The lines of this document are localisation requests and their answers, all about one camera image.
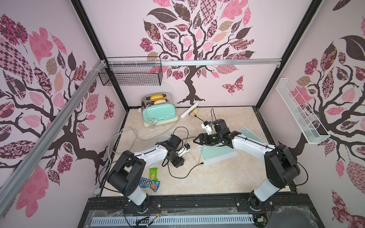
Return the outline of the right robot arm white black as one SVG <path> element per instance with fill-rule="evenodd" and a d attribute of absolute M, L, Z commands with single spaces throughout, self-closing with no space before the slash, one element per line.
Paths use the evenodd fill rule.
<path fill-rule="evenodd" d="M 266 178 L 248 198 L 252 210 L 260 211 L 272 195 L 289 186 L 300 175 L 299 164 L 287 146 L 261 143 L 238 131 L 230 131 L 223 119 L 213 121 L 213 127 L 214 134 L 199 134 L 193 142 L 200 146 L 228 146 L 247 152 L 265 163 Z"/>

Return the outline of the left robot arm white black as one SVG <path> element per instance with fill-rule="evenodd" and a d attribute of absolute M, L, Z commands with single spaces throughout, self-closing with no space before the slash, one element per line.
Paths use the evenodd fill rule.
<path fill-rule="evenodd" d="M 144 169 L 163 161 L 170 162 L 174 167 L 183 166 L 183 155 L 190 151 L 190 144 L 181 138 L 171 135 L 168 140 L 157 142 L 156 145 L 139 153 L 124 151 L 106 176 L 106 181 L 128 197 L 138 212 L 145 212 L 149 205 L 149 196 L 140 187 Z"/>

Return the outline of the white power strip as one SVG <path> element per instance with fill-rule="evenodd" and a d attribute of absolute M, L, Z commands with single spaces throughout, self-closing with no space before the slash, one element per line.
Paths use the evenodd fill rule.
<path fill-rule="evenodd" d="M 181 119 L 184 119 L 186 116 L 188 116 L 197 106 L 199 105 L 198 102 L 194 103 L 190 108 L 188 108 L 181 116 Z"/>

